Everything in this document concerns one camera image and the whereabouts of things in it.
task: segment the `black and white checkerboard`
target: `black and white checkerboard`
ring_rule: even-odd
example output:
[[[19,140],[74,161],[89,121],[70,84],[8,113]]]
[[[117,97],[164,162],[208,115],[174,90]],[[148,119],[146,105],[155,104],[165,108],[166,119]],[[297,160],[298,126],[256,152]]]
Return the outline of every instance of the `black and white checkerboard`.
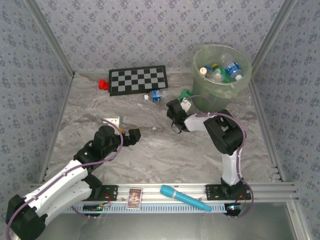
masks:
[[[110,96],[143,94],[168,87],[165,66],[145,66],[109,71]]]

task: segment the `blue handle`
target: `blue handle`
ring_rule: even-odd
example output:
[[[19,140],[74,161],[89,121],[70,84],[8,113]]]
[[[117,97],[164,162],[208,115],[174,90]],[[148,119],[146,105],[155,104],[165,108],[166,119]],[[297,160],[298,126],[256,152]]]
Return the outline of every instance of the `blue handle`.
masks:
[[[206,205],[204,202],[199,201],[193,197],[187,196],[177,190],[175,190],[174,188],[167,186],[167,185],[162,185],[160,193],[162,193],[163,195],[165,195],[168,198],[175,198],[183,203],[189,204],[191,206],[194,206],[198,209],[201,210],[206,210],[211,212],[212,208],[208,205]]]

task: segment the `red toy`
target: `red toy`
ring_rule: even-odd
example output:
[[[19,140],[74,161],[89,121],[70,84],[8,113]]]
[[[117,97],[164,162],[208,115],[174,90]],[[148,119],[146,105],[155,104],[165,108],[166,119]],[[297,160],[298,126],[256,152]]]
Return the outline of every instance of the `red toy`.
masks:
[[[109,82],[104,79],[100,79],[98,87],[100,90],[109,90]]]

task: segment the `marble surface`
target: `marble surface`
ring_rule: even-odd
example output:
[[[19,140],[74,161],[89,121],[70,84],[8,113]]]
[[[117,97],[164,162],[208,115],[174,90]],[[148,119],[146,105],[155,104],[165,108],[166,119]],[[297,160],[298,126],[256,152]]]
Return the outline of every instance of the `marble surface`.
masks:
[[[123,129],[141,129],[141,139],[123,147],[111,162],[93,174],[107,183],[219,183],[223,172],[221,154],[207,132],[175,133],[166,116],[166,103],[181,91],[192,89],[189,73],[168,73],[169,88],[162,101],[144,100],[142,94],[112,96],[98,89],[107,75],[76,75],[48,166],[46,180],[60,171],[102,126],[102,118],[123,116]],[[241,172],[247,181],[267,182],[271,160],[251,102],[249,89],[227,106],[247,132],[241,155]]]

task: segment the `patterned wallpaper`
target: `patterned wallpaper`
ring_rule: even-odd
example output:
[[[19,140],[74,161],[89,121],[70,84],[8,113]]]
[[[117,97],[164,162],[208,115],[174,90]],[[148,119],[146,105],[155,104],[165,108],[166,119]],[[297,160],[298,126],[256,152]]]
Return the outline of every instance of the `patterned wallpaper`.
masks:
[[[8,200],[38,181],[69,77],[23,0],[0,3],[0,239]]]
[[[255,80],[287,181],[320,240],[320,2],[291,12]]]
[[[185,70],[200,45],[253,59],[283,0],[38,0],[73,70],[166,65]]]

